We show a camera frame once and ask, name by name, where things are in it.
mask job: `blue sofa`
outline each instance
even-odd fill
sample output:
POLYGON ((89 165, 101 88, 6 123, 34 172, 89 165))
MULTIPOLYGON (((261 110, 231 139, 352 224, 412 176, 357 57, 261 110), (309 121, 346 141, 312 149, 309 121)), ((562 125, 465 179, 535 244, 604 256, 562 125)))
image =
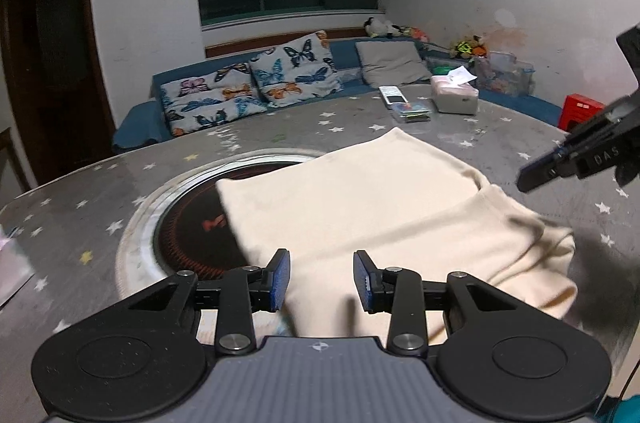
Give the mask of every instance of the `blue sofa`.
MULTIPOLYGON (((331 52, 334 56, 335 69, 345 71, 342 79, 343 90, 335 94, 330 94, 324 98, 314 98, 291 106, 299 106, 306 103, 320 101, 324 99, 342 98, 344 96, 355 96, 372 91, 372 87, 367 85, 360 76, 360 59, 356 50, 356 42, 394 42, 407 41, 410 38, 352 38, 350 40, 332 40, 330 43, 331 52)), ((430 60, 442 59, 443 63, 449 61, 449 55, 437 50, 425 49, 425 45, 417 40, 416 48, 422 58, 430 60)), ((123 120, 118 130, 113 135, 113 151, 115 153, 127 152, 143 146, 162 143, 172 139, 167 122, 164 118, 162 103, 160 100, 160 86, 175 80, 184 80, 210 74, 222 67, 232 64, 247 62, 260 51, 251 53, 232 54, 223 58, 205 60, 191 66, 179 67, 155 74, 152 77, 152 95, 154 99, 145 101, 133 107, 127 117, 123 120)), ((533 96, 522 96, 513 98, 498 92, 488 90, 480 91, 480 98, 493 103, 506 106, 513 110, 538 118, 552 125, 558 124, 561 109, 551 103, 547 103, 533 96)))

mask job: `plush toy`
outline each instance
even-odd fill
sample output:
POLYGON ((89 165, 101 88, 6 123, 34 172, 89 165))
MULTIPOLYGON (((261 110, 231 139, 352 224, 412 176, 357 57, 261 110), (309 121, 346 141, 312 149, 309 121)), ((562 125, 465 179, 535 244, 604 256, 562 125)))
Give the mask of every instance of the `plush toy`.
POLYGON ((424 31, 418 28, 412 28, 412 27, 400 28, 400 32, 402 33, 403 37, 411 37, 425 44, 429 41, 429 37, 427 36, 427 33, 425 33, 424 31))
POLYGON ((465 37, 459 42, 452 42, 449 56, 468 60, 472 56, 486 56, 487 53, 488 51, 484 46, 484 38, 475 35, 473 37, 465 37))
POLYGON ((391 23, 391 20, 382 22, 381 20, 370 17, 369 20, 364 22, 364 30, 372 38, 375 37, 399 37, 402 35, 400 28, 391 23))

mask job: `wooden door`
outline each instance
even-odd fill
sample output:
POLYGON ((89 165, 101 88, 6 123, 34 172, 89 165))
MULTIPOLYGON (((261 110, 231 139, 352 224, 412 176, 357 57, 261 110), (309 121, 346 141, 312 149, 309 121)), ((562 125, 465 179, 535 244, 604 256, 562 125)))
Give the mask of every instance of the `wooden door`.
POLYGON ((1 0, 2 60, 39 184, 112 155, 90 0, 1 0))

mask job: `door frame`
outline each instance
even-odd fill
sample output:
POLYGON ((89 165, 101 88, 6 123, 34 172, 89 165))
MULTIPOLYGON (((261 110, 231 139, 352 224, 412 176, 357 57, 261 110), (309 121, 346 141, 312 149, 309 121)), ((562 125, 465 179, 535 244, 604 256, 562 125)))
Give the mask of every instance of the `door frame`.
MULTIPOLYGON (((9 0, 0 0, 0 52, 2 53, 2 64, 4 66, 4 79, 6 80, 6 86, 9 94, 9 101, 12 103, 12 111, 14 114, 15 124, 20 133, 20 125, 28 123, 25 118, 26 113, 19 110, 19 107, 13 105, 12 97, 18 96, 18 90, 16 85, 16 74, 14 71, 14 60, 11 52, 11 41, 8 21, 8 5, 9 0)), ((82 0, 82 14, 84 15, 84 32, 86 35, 86 42, 90 60, 90 70, 94 77, 94 83, 98 91, 98 97, 100 98, 100 104, 102 108, 102 114, 107 123, 107 129, 109 130, 109 136, 113 137, 115 132, 115 123, 113 122, 113 114, 111 113, 111 107, 109 105, 109 99, 104 87, 104 79, 102 77, 102 68, 100 66, 100 58, 98 57, 98 47, 95 41, 94 30, 94 14, 92 11, 91 0, 82 0)), ((30 162, 31 170, 35 175, 38 184, 43 184, 43 168, 42 162, 37 161, 37 158, 32 157, 34 153, 31 148, 28 136, 20 136, 22 139, 22 145, 27 155, 27 159, 30 162)))

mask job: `plastic storage box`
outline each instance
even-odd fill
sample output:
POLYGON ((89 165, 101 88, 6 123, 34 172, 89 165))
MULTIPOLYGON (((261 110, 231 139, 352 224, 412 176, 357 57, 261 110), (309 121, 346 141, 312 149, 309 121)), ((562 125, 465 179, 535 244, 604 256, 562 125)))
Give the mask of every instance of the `plastic storage box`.
POLYGON ((511 53, 492 51, 488 58, 476 58, 474 70, 477 88, 509 96, 527 96, 532 91, 533 66, 518 62, 511 53))

